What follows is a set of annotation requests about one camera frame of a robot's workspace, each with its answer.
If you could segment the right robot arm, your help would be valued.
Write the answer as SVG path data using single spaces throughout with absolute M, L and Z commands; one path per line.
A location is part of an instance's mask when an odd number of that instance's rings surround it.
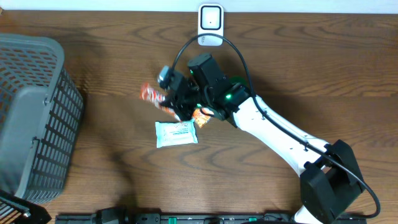
M 277 153 L 300 179 L 302 207 L 297 223 L 337 223 L 349 218 L 346 209 L 364 192 L 363 176 L 349 144 L 330 144 L 296 127 L 272 110 L 247 85 L 228 78 L 211 54 L 188 63 L 186 77 L 165 66 L 158 76 L 167 91 L 162 106 L 182 121 L 196 109 L 245 131 Z

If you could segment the green lid jar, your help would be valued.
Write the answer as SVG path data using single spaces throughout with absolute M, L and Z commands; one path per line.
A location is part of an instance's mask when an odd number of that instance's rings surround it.
M 230 80 L 230 82 L 231 82 L 233 85 L 235 85 L 235 84 L 242 84 L 242 85 L 244 85 L 244 86 L 247 86 L 247 85 L 248 85 L 246 79 L 243 78 L 243 77 L 234 76 L 234 77 L 231 77 L 229 80 Z

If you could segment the red Top chocolate bar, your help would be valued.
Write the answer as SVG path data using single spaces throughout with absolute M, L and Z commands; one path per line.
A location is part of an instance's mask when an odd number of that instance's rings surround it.
M 140 99 L 152 103 L 156 108 L 173 116 L 177 121 L 180 121 L 180 118 L 173 109 L 161 105 L 161 103 L 165 101 L 165 95 L 152 88 L 148 83 L 143 83 L 141 85 Z

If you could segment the white wet wipes pack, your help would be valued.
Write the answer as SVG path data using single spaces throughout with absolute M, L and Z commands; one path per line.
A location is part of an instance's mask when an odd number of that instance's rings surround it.
M 156 121 L 155 131 L 157 137 L 157 148 L 198 143 L 195 122 L 193 119 L 177 123 Z

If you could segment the orange snack packet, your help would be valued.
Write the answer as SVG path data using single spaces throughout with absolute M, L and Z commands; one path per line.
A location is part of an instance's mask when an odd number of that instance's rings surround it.
M 210 115 L 214 115 L 214 112 L 208 108 L 197 108 L 193 112 L 192 118 L 195 120 L 198 127 L 202 128 L 212 118 Z

